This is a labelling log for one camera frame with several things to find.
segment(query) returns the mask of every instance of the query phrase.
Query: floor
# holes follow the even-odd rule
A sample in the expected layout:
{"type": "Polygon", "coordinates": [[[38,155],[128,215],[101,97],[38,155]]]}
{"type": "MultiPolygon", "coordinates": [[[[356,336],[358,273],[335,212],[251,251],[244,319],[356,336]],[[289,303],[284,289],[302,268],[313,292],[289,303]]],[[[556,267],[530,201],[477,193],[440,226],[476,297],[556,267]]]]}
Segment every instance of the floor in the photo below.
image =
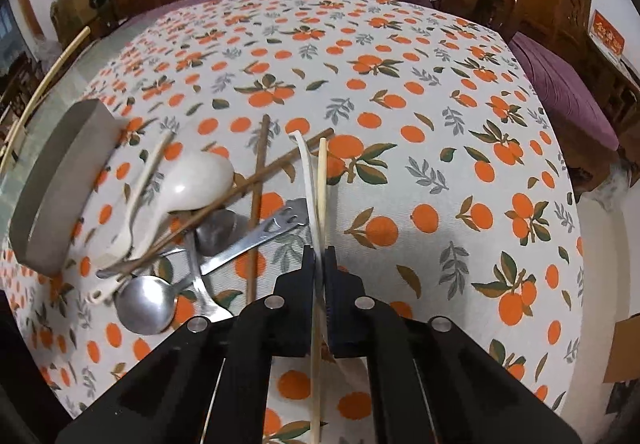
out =
{"type": "MultiPolygon", "coordinates": [[[[5,236],[25,179],[63,113],[106,62],[149,24],[148,20],[137,21],[95,43],[50,91],[30,122],[18,163],[0,184],[0,236],[5,236]]],[[[640,201],[640,188],[632,188],[629,195],[637,195],[640,201]]],[[[640,218],[625,218],[619,209],[607,213],[587,198],[578,204],[578,216],[584,246],[584,316],[578,360],[561,416],[585,444],[590,444],[597,442],[613,419],[605,415],[612,385],[602,384],[602,377],[614,324],[629,315],[631,265],[627,238],[631,236],[627,231],[630,222],[640,218]]]]}

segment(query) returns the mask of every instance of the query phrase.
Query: white plastic spoon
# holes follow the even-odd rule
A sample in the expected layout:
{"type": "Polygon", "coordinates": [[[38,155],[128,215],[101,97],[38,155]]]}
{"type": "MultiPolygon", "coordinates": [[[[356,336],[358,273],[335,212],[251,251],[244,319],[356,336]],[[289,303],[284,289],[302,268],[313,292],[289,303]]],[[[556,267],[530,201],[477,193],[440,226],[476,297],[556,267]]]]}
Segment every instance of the white plastic spoon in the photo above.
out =
{"type": "Polygon", "coordinates": [[[173,132],[171,130],[165,130],[160,136],[158,144],[156,144],[156,147],[148,156],[142,173],[136,181],[136,186],[133,188],[129,196],[129,202],[127,202],[124,219],[122,220],[122,228],[118,233],[118,236],[116,236],[116,238],[111,242],[111,245],[108,246],[107,249],[105,249],[104,252],[92,262],[95,267],[101,269],[111,267],[111,265],[114,265],[123,259],[127,255],[127,252],[129,252],[129,249],[131,249],[131,245],[133,243],[133,237],[131,236],[131,220],[133,219],[136,205],[138,205],[138,199],[145,190],[146,181],[149,180],[149,176],[151,176],[153,170],[156,169],[156,165],[158,165],[158,160],[162,156],[164,146],[172,136],[173,132]]]}
{"type": "MultiPolygon", "coordinates": [[[[147,222],[145,237],[136,246],[131,259],[138,259],[151,247],[158,227],[172,211],[200,209],[223,196],[232,186],[234,168],[223,156],[196,151],[181,155],[167,173],[156,198],[156,210],[147,222]]],[[[129,276],[116,275],[101,280],[87,296],[90,303],[107,301],[129,276]]]]}

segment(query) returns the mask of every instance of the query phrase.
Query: tablecloth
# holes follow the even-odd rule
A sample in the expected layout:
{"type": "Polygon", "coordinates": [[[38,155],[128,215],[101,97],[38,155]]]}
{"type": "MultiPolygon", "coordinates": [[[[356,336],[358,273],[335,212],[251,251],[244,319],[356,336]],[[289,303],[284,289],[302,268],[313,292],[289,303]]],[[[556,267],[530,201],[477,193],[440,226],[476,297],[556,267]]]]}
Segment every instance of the tablecloth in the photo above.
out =
{"type": "MultiPolygon", "coordinates": [[[[211,1],[160,18],[81,98],[103,101],[123,134],[74,228],[68,262],[44,278],[17,264],[5,241],[0,271],[34,360],[71,415],[197,311],[186,293],[173,328],[141,337],[113,306],[83,301],[98,281],[92,259],[118,232],[160,132],[175,138],[145,190],[134,240],[183,153],[222,154],[236,181],[250,175],[263,113],[268,160],[292,149],[287,134],[296,129],[306,137],[335,129],[328,240],[369,295],[421,321],[449,316],[561,408],[582,315],[578,217],[545,111],[495,32],[393,0],[211,1]]],[[[297,162],[265,182],[260,215],[303,195],[297,162]]],[[[250,197],[230,208],[248,215],[250,197]]],[[[309,242],[301,229],[260,248],[259,297],[298,268],[309,242]]],[[[175,281],[182,267],[162,260],[156,272],[175,281]]],[[[242,257],[212,275],[216,298],[236,314],[245,275],[242,257]]],[[[308,368],[274,361],[267,440],[308,438],[308,368]]],[[[372,442],[369,392],[344,380],[329,355],[322,374],[323,440],[372,442]]]]}

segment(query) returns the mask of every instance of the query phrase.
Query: brown chopstick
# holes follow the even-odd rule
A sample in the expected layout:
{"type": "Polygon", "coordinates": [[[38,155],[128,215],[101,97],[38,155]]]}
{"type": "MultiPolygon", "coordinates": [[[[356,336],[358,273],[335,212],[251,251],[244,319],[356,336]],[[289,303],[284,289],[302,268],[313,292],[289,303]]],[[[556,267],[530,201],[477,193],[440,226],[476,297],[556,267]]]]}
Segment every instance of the brown chopstick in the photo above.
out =
{"type": "MultiPolygon", "coordinates": [[[[321,131],[320,133],[315,135],[315,137],[310,138],[308,141],[306,141],[306,145],[309,147],[309,149],[313,149],[319,143],[322,137],[331,137],[333,134],[334,134],[334,129],[327,128],[324,131],[321,131]]],[[[281,167],[283,167],[284,164],[286,164],[287,162],[291,162],[292,160],[295,160],[298,156],[300,156],[300,151],[298,150],[297,147],[295,147],[288,153],[285,153],[282,157],[274,160],[271,164],[263,167],[260,171],[255,172],[253,175],[247,178],[244,182],[242,182],[242,184],[240,184],[239,186],[232,187],[231,189],[229,189],[229,191],[227,191],[226,195],[217,199],[214,202],[211,202],[206,207],[199,209],[188,220],[185,220],[178,227],[178,229],[176,229],[172,233],[165,234],[151,247],[151,249],[145,252],[145,255],[142,258],[137,259],[135,263],[132,263],[131,265],[127,265],[127,266],[123,265],[120,273],[122,275],[131,274],[137,268],[142,267],[147,262],[152,260],[153,257],[156,255],[156,253],[164,249],[164,247],[168,246],[176,237],[180,235],[180,233],[188,229],[191,229],[192,227],[195,227],[202,220],[204,220],[204,218],[209,213],[211,213],[212,211],[215,211],[216,209],[219,209],[232,198],[240,195],[241,193],[244,193],[247,189],[249,189],[250,186],[253,186],[256,182],[260,182],[264,180],[271,173],[281,169],[281,167]]]]}
{"type": "MultiPolygon", "coordinates": [[[[260,128],[260,137],[255,156],[255,172],[257,173],[264,167],[267,158],[267,144],[269,140],[269,125],[271,118],[265,114],[262,116],[262,127],[260,128]]],[[[260,203],[262,202],[262,181],[254,184],[254,194],[251,199],[251,217],[247,229],[250,231],[258,225],[260,221],[260,203]]],[[[247,277],[246,277],[246,303],[255,301],[256,281],[258,274],[258,249],[253,248],[247,254],[247,277]]]]}

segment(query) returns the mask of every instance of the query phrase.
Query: chopstick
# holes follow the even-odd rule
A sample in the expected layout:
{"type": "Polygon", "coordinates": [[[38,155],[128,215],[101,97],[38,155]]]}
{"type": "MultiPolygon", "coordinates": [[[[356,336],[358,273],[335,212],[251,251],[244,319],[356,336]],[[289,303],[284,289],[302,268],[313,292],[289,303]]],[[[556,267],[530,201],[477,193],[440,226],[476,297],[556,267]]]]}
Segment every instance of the chopstick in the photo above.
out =
{"type": "MultiPolygon", "coordinates": [[[[264,161],[267,158],[267,144],[269,140],[269,126],[271,118],[265,114],[262,116],[262,127],[260,128],[260,137],[255,158],[255,171],[258,172],[264,167],[264,161]]],[[[254,194],[251,198],[251,217],[249,218],[248,230],[253,229],[260,221],[260,203],[262,202],[262,181],[254,184],[254,194]]],[[[247,254],[248,258],[248,275],[246,277],[246,304],[255,301],[255,290],[258,272],[258,249],[254,248],[247,254]]]]}
{"type": "MultiPolygon", "coordinates": [[[[324,131],[320,132],[315,137],[310,138],[306,142],[306,144],[307,146],[312,148],[313,146],[318,144],[318,142],[322,137],[331,137],[331,135],[333,134],[334,134],[334,129],[327,128],[324,131]]],[[[253,175],[247,178],[244,182],[242,182],[242,184],[240,184],[239,186],[234,186],[233,188],[229,189],[229,191],[227,191],[227,193],[223,197],[217,199],[216,201],[213,201],[206,207],[199,209],[188,220],[180,224],[180,226],[178,226],[178,229],[176,229],[173,233],[167,233],[158,241],[156,241],[156,243],[149,250],[145,252],[145,255],[142,258],[140,258],[139,260],[136,260],[135,263],[132,263],[131,265],[128,265],[128,266],[123,265],[122,266],[123,268],[120,271],[120,273],[122,275],[131,274],[137,268],[140,268],[141,266],[145,265],[147,262],[153,259],[153,257],[156,255],[157,252],[164,249],[164,247],[168,246],[175,238],[180,236],[180,233],[188,229],[191,229],[192,227],[195,227],[202,220],[204,220],[204,218],[209,213],[211,213],[212,211],[215,211],[216,209],[219,209],[220,207],[222,207],[222,205],[224,205],[226,202],[228,202],[232,198],[240,195],[241,193],[244,193],[250,186],[254,185],[256,182],[260,182],[261,180],[264,180],[268,175],[270,175],[276,170],[281,169],[281,167],[283,167],[284,164],[286,164],[287,162],[291,162],[292,160],[295,160],[299,155],[300,155],[299,149],[297,147],[293,148],[288,153],[285,153],[282,157],[274,160],[271,164],[268,164],[267,166],[263,167],[261,170],[255,172],[253,175]]]]}
{"type": "MultiPolygon", "coordinates": [[[[326,247],[326,138],[320,139],[318,149],[318,179],[316,183],[316,207],[320,231],[321,250],[326,247]]],[[[320,365],[322,360],[322,335],[320,330],[321,307],[314,295],[311,321],[311,444],[320,442],[322,397],[320,391],[320,365]]]]}

